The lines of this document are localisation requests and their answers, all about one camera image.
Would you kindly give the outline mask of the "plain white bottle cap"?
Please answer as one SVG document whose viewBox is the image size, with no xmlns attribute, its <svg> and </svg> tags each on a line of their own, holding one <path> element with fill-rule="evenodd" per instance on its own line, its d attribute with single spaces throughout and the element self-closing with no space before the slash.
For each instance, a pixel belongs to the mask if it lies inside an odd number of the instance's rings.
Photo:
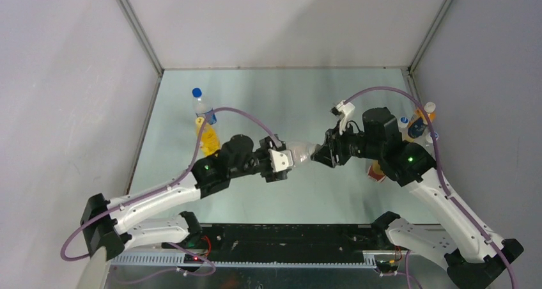
<svg viewBox="0 0 542 289">
<path fill-rule="evenodd" d="M 312 157 L 315 153 L 318 152 L 318 150 L 321 148 L 319 144 L 313 144 L 311 148 L 309 149 L 310 156 Z"/>
</svg>

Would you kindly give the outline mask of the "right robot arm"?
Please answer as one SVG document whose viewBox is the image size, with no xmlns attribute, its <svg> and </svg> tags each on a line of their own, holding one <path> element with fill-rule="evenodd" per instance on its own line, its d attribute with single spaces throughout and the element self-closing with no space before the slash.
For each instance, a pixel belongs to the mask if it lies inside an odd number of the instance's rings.
<svg viewBox="0 0 542 289">
<path fill-rule="evenodd" d="M 330 168 L 352 157 L 376 160 L 384 175 L 418 198 L 443 227 L 442 233 L 409 223 L 386 212 L 372 224 L 379 249 L 404 247 L 443 268 L 458 288 L 490 286 L 522 253 L 514 238 L 492 231 L 449 185 L 437 161 L 419 144 L 405 141 L 398 121 L 385 107 L 364 112 L 364 128 L 349 126 L 351 103 L 332 108 L 337 125 L 326 131 L 312 159 Z"/>
</svg>

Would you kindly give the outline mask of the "red gold label tea bottle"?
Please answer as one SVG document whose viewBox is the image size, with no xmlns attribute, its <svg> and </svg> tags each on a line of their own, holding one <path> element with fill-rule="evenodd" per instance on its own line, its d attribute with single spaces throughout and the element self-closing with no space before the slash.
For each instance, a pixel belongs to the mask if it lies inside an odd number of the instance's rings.
<svg viewBox="0 0 542 289">
<path fill-rule="evenodd" d="M 382 183 L 386 179 L 386 175 L 382 171 L 377 160 L 372 160 L 367 168 L 367 176 L 374 182 Z"/>
</svg>

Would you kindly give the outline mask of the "clear square bottle cream label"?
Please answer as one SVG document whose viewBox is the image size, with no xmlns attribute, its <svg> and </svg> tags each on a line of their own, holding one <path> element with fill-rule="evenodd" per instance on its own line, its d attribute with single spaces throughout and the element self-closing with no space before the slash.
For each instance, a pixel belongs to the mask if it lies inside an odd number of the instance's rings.
<svg viewBox="0 0 542 289">
<path fill-rule="evenodd" d="M 298 168 L 311 161 L 309 149 L 314 143 L 305 141 L 289 141 L 286 142 L 286 148 L 284 150 L 291 150 L 294 166 L 291 168 Z"/>
</svg>

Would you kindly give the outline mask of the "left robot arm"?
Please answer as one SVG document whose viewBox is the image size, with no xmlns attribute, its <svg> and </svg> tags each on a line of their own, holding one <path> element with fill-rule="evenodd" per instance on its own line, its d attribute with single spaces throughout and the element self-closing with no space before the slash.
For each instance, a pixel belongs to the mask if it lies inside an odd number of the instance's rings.
<svg viewBox="0 0 542 289">
<path fill-rule="evenodd" d="M 162 219 L 156 216 L 223 191 L 234 178 L 259 174 L 267 182 L 284 180 L 293 165 L 293 154 L 284 142 L 276 146 L 266 137 L 255 149 L 251 138 L 235 135 L 220 150 L 195 161 L 179 179 L 146 194 L 113 199 L 94 195 L 81 218 L 88 254 L 93 256 L 103 247 L 107 260 L 112 260 L 128 249 L 166 242 L 195 248 L 201 243 L 202 229 L 194 213 L 184 211 Z"/>
</svg>

